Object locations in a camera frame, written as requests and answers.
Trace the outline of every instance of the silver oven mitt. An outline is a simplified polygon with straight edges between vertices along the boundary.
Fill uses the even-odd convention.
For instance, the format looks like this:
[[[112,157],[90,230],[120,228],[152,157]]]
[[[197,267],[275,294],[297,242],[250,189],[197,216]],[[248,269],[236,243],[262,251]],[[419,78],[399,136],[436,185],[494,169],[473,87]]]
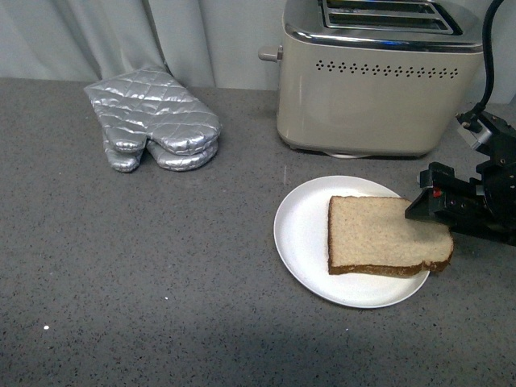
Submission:
[[[138,167],[148,142],[158,165],[171,170],[198,168],[217,151],[218,117],[161,68],[106,79],[85,92],[102,125],[107,159],[120,172]]]

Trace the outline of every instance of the gray countertop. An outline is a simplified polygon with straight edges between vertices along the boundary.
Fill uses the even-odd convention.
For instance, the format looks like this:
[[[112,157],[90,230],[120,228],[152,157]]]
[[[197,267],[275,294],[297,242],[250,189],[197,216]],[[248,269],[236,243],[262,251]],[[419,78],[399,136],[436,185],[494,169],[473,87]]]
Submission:
[[[217,156],[122,174],[84,86],[0,80],[0,385],[516,385],[515,248],[454,234],[414,296],[358,310],[274,244],[281,201],[316,177],[414,200],[431,161],[474,176],[485,157],[453,124],[422,158],[337,160],[281,142],[274,92],[193,89],[223,123]]]

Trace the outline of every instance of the bread slice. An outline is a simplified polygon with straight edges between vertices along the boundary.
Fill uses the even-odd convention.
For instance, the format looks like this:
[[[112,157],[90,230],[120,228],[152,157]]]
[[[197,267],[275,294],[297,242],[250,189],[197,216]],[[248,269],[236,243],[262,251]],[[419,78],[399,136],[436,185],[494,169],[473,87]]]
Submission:
[[[403,198],[340,197],[328,210],[330,274],[367,273],[409,277],[443,271],[453,239],[443,224],[405,218]]]

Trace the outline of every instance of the black cable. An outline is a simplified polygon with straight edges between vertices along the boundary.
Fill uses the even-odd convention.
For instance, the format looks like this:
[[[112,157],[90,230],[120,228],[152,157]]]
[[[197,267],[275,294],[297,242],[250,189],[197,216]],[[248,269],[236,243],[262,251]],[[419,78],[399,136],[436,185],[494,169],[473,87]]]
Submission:
[[[493,60],[493,43],[491,33],[493,30],[494,15],[497,13],[498,7],[504,0],[494,0],[485,12],[484,24],[482,26],[482,44],[484,46],[484,65],[485,65],[485,90],[480,102],[472,109],[474,115],[484,111],[487,102],[491,98],[494,88],[494,60]]]

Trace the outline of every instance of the toaster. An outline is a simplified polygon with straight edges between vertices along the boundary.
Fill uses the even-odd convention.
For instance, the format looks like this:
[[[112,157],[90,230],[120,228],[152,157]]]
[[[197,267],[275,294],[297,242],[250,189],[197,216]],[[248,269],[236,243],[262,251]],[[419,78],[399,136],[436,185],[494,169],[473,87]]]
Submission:
[[[277,130],[335,156],[421,156],[439,143],[483,60],[481,21],[421,0],[287,0]]]

